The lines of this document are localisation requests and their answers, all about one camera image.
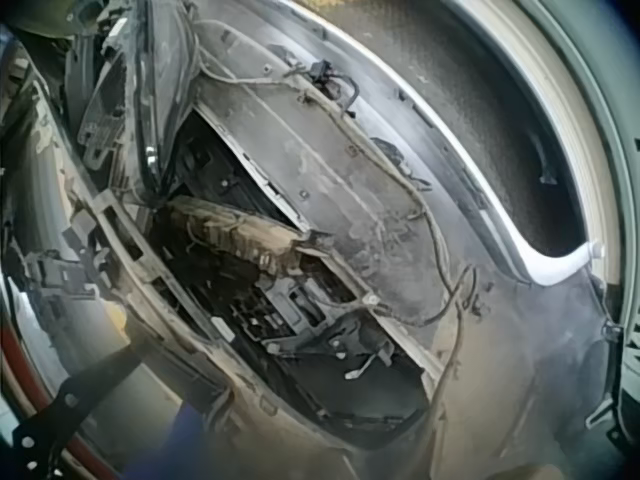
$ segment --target wire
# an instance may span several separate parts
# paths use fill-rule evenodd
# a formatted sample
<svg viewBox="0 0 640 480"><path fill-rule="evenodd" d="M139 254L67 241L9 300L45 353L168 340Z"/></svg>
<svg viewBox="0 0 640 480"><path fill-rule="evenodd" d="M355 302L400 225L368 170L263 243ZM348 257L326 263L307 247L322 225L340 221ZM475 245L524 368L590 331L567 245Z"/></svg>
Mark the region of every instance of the wire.
<svg viewBox="0 0 640 480"><path fill-rule="evenodd" d="M202 45L198 46L198 50L203 55L207 56L214 61L216 58L209 53ZM205 62L200 58L200 68L207 75L207 77L215 80L217 82L227 83L229 85L289 85L286 81L288 77L294 74L304 73L304 70L300 69L300 66L293 67L288 72L285 72L281 78L272 78L272 77L256 77L256 78L231 78L231 77L223 77L222 75L218 75L209 70L209 67L206 66Z"/></svg>
<svg viewBox="0 0 640 480"><path fill-rule="evenodd" d="M464 311L459 308L457 302L456 305L458 306L456 315L458 328L456 331L456 339L453 344L453 349L451 350L449 360L442 371L438 385L436 385L436 390L431 398L431 404L424 424L424 430L422 435L419 437L418 446L414 449L416 454L409 460L409 462L407 462L407 464L405 464L403 471L401 471L400 475L397 476L397 478L401 480L412 480L416 478L415 476L418 473L417 470L419 468L420 461L428 458L426 453L429 449L431 437L435 431L436 421L440 416L444 392L458 364L458 356L460 355L460 350L462 349L462 343L464 341Z"/></svg>
<svg viewBox="0 0 640 480"><path fill-rule="evenodd" d="M460 274L460 278L458 278L458 281L456 282L455 287L453 288L453 292L451 292L451 295L449 295L449 298L447 299L447 303L442 308L442 310L440 310L434 316L425 318L424 320L420 320L420 321L415 322L415 323L411 322L411 321L408 321L408 320L401 319L401 318L398 318L398 321L400 323L404 324L404 325L408 325L408 326L411 326L411 327L420 327L420 328L422 328L422 327L426 327L428 325L431 325L431 324L441 320L442 318L444 318L445 315L447 315L449 313L451 308L459 300L460 292L462 291L462 286L464 285L464 280L467 277L467 274L469 273L469 271L471 271L471 265L467 265L464 268L464 270Z"/></svg>

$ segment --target black plastic bracket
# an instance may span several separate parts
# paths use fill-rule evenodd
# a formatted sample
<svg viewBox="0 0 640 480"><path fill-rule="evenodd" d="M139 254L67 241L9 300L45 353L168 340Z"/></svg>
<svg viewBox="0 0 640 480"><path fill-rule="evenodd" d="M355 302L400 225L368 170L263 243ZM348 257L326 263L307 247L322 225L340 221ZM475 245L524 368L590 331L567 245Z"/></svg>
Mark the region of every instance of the black plastic bracket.
<svg viewBox="0 0 640 480"><path fill-rule="evenodd" d="M54 478L60 454L80 424L140 365L129 346L68 378L51 404L13 431L20 478Z"/></svg>

